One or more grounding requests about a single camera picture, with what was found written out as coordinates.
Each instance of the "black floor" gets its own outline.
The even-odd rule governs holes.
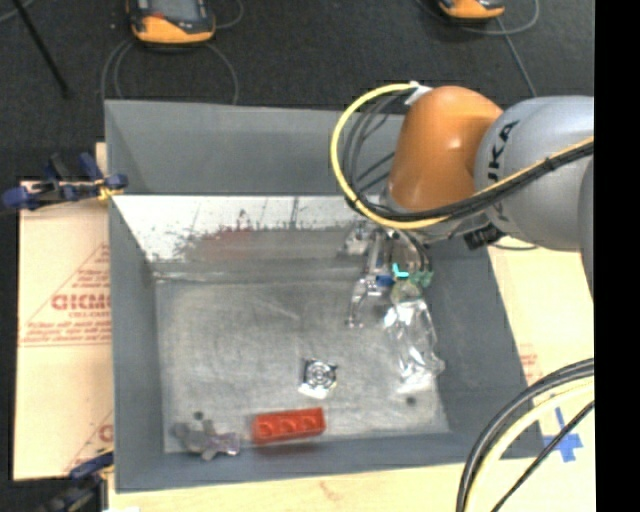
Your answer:
[[[212,0],[220,23],[235,0]],[[242,0],[237,25],[214,44],[232,64],[238,104],[342,110],[385,82],[418,80],[475,89],[507,107],[531,96],[594,95],[595,0],[507,0],[511,35],[494,21],[469,30],[437,13],[434,0]],[[28,13],[73,96],[64,99],[12,0],[0,0],[0,191],[39,175],[48,156],[73,163],[104,134],[101,77],[131,35],[124,0],[33,0]],[[529,25],[524,31],[519,27]],[[113,97],[230,102],[234,83],[207,49],[160,55],[133,47]],[[10,481],[14,407],[17,232],[0,215],[0,511],[29,510],[65,482]],[[55,272],[56,262],[51,262]]]

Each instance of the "black cable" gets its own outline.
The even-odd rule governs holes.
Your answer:
[[[516,66],[518,66],[518,70],[520,71],[522,78],[524,78],[524,81],[527,83],[527,87],[529,88],[529,92],[531,93],[531,96],[535,98],[538,95],[538,93],[536,92],[536,88],[534,87],[533,82],[529,77],[529,73],[527,72],[527,68],[522,63],[522,59],[520,59],[520,55],[518,54],[518,51],[516,50],[516,47],[513,44],[513,41],[511,40],[511,37],[509,37],[509,34],[505,30],[504,24],[502,23],[502,20],[500,18],[498,18],[498,25],[500,25],[500,28],[502,29],[504,39],[507,42],[507,45],[509,46],[509,50],[511,51],[511,55],[513,56],[513,59],[516,61]]]
[[[491,509],[491,512],[498,512],[506,501],[529,479],[536,469],[542,464],[542,462],[549,456],[553,449],[569,434],[596,406],[595,400],[589,402],[578,414],[576,414],[571,421],[569,421],[551,442],[544,447],[544,449],[538,454],[535,460],[527,467],[522,473],[520,478],[515,484],[498,500],[498,502]]]
[[[521,25],[519,27],[515,27],[515,28],[512,28],[512,29],[507,29],[504,26],[504,23],[502,22],[502,16],[498,16],[497,18],[494,18],[496,23],[500,27],[500,30],[475,29],[475,28],[467,27],[467,26],[464,26],[464,25],[461,25],[461,24],[456,24],[456,23],[453,22],[453,20],[444,20],[444,19],[442,19],[442,17],[440,17],[437,14],[433,13],[431,11],[431,9],[429,9],[421,0],[415,0],[415,3],[417,3],[422,8],[422,10],[424,12],[426,12],[427,14],[429,14],[432,18],[438,20],[440,23],[443,23],[445,25],[456,26],[458,29],[460,29],[460,30],[462,30],[464,32],[470,32],[472,34],[479,34],[479,35],[483,35],[483,36],[502,36],[502,37],[504,37],[505,41],[507,42],[507,45],[509,46],[509,51],[511,52],[511,55],[512,55],[512,57],[514,58],[514,60],[516,62],[516,66],[518,67],[518,70],[520,71],[520,74],[522,75],[524,81],[527,84],[527,87],[529,89],[529,92],[530,92],[531,96],[534,97],[534,98],[537,96],[536,88],[534,87],[533,82],[531,81],[531,78],[529,77],[529,73],[527,71],[527,68],[522,63],[522,59],[520,58],[520,55],[518,54],[518,51],[516,50],[515,45],[513,44],[513,41],[511,40],[511,38],[509,36],[514,35],[514,34],[520,34],[520,33],[524,32],[526,30],[529,30],[531,27],[533,27],[538,22],[538,18],[540,17],[540,2],[539,2],[539,0],[534,0],[533,16],[524,25]]]
[[[60,73],[60,70],[58,69],[58,66],[56,65],[55,60],[53,60],[53,57],[49,53],[47,46],[44,44],[44,41],[40,37],[38,30],[36,29],[35,25],[31,21],[31,17],[29,16],[27,9],[25,9],[25,6],[22,4],[20,0],[13,0],[13,5],[15,5],[16,11],[18,12],[20,17],[22,18],[22,21],[27,27],[27,30],[31,35],[31,39],[33,39],[33,42],[38,47],[38,50],[40,51],[40,55],[42,55],[45,62],[47,63],[47,66],[49,67],[49,70],[53,74],[53,77],[56,79],[56,82],[58,82],[62,97],[65,99],[71,98],[72,96],[71,88],[69,87],[66,80],[62,76],[62,73]]]
[[[111,68],[111,64],[114,63],[114,61],[115,63],[113,64],[113,72],[112,72],[113,87],[115,89],[115,93],[118,98],[125,97],[122,92],[122,88],[120,86],[120,68],[125,55],[133,48],[135,43],[136,43],[135,39],[125,39],[124,41],[121,41],[111,51],[111,53],[107,57],[107,60],[102,68],[102,73],[100,77],[100,98],[103,103],[107,96],[107,78],[108,78],[109,70]],[[226,55],[222,53],[222,51],[220,51],[213,44],[205,43],[204,47],[207,48],[209,51],[215,53],[220,58],[220,60],[222,60],[224,65],[227,67],[227,70],[231,75],[231,80],[233,81],[233,87],[234,87],[231,104],[236,105],[238,103],[238,99],[240,96],[240,82],[238,80],[238,75],[236,73],[235,68],[233,67],[229,59],[226,57]]]
[[[448,26],[453,26],[453,27],[459,28],[464,32],[469,32],[469,33],[472,33],[472,34],[479,34],[479,35],[483,35],[483,36],[504,36],[505,33],[507,35],[520,34],[521,32],[524,32],[524,31],[529,30],[530,28],[532,28],[538,22],[538,19],[540,17],[540,1],[539,0],[533,0],[533,4],[534,4],[534,6],[533,6],[533,8],[534,8],[533,15],[531,16],[529,21],[527,21],[526,23],[524,23],[524,24],[522,24],[522,25],[520,25],[518,27],[509,28],[509,29],[506,29],[506,31],[504,29],[503,30],[475,29],[475,28],[471,28],[471,27],[462,25],[462,24],[460,24],[458,22],[455,22],[451,18],[446,18],[446,19],[443,18],[442,17],[443,16],[442,13],[433,12],[429,7],[427,7],[425,5],[425,3],[422,0],[414,0],[414,2],[422,9],[423,12],[428,14],[431,18],[435,19],[438,23],[441,23],[443,25],[448,25]]]
[[[529,403],[537,396],[553,390],[558,386],[592,377],[594,372],[595,365],[593,358],[560,368],[546,377],[541,378],[518,394],[493,417],[478,437],[467,458],[458,487],[456,512],[463,512],[465,510],[469,489],[473,484],[479,465],[484,459],[486,452],[494,444],[506,425],[508,425],[511,416],[518,411],[520,407]]]
[[[358,116],[358,118],[356,119],[353,125],[353,128],[347,134],[345,138],[344,147],[342,150],[342,155],[343,155],[342,168],[345,170],[345,178],[350,184],[355,179],[354,172],[352,171],[352,169],[357,170],[356,166],[352,165],[352,162],[351,162],[353,158],[353,152],[354,151],[359,152],[362,147],[362,143],[364,142],[364,140],[366,140],[361,136],[358,136],[358,143],[356,143],[356,146],[352,150],[354,138],[360,132],[364,123],[367,123],[369,119],[372,119],[373,116],[376,116],[379,112],[381,112],[383,109],[385,109],[386,107],[388,107],[389,105],[397,101],[397,99],[401,98],[402,96],[403,96],[402,93],[390,94],[389,96],[383,98],[381,101],[378,101],[376,103],[371,103],[370,105],[368,105],[366,109]]]
[[[392,151],[391,153],[387,154],[386,156],[383,156],[380,160],[378,160],[377,162],[375,162],[374,164],[372,164],[370,167],[368,167],[360,176],[356,177],[356,181],[362,181],[364,178],[366,178],[367,176],[369,176],[369,174],[371,174],[373,171],[375,171],[378,167],[380,167],[381,165],[387,163],[389,160],[391,160],[394,156],[395,156],[396,152]]]
[[[22,6],[24,8],[29,7],[35,0],[26,0],[24,2],[22,2]],[[13,18],[16,14],[18,14],[18,9],[13,9],[5,14],[3,14],[2,16],[0,16],[0,23],[4,23],[5,21],[9,21],[11,18]]]

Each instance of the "gray bin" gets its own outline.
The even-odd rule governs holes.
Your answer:
[[[110,208],[118,490],[462,462],[526,387],[488,255],[460,240],[430,248],[428,299],[446,363],[433,389],[395,396],[379,330],[344,326],[361,261],[336,257],[358,219],[328,163],[338,113],[105,108],[109,170],[131,183]],[[392,117],[372,137],[367,160],[393,149],[400,123]],[[305,357],[338,361],[326,400],[296,390]],[[324,435],[251,444],[254,414],[314,406],[325,409]],[[243,436],[240,455],[183,452],[170,427],[198,412]],[[539,448],[531,434],[514,453]]]

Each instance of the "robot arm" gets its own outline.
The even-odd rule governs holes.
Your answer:
[[[357,169],[347,169],[345,178],[338,158],[340,131],[376,96],[418,87],[395,84],[372,91],[338,121],[332,165],[349,204],[425,243],[478,234],[475,239],[490,243],[508,234],[549,249],[579,250],[593,294],[594,99],[536,98],[503,112],[462,87],[427,89],[404,117],[376,203],[352,185]]]

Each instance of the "metal object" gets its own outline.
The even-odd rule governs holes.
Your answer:
[[[6,190],[2,194],[2,203],[5,207],[16,210],[36,210],[44,206],[93,197],[105,199],[121,192],[129,183],[124,174],[105,177],[89,153],[82,153],[79,162],[82,171],[91,180],[90,183],[63,183],[63,176],[70,173],[60,155],[56,153],[49,158],[49,163],[44,168],[44,180],[31,185],[30,188],[21,186]]]
[[[369,252],[365,268],[351,294],[346,321],[349,327],[363,327],[360,310],[367,299],[383,298],[388,295],[393,285],[390,250],[389,237],[383,230],[375,230],[369,237]]]
[[[299,391],[313,398],[326,398],[336,385],[337,368],[337,365],[319,359],[305,360]]]
[[[192,430],[187,423],[176,423],[173,434],[178,437],[184,447],[191,453],[199,453],[210,461],[217,454],[238,455],[240,453],[240,437],[235,432],[218,434],[211,420],[202,422],[202,430]]]

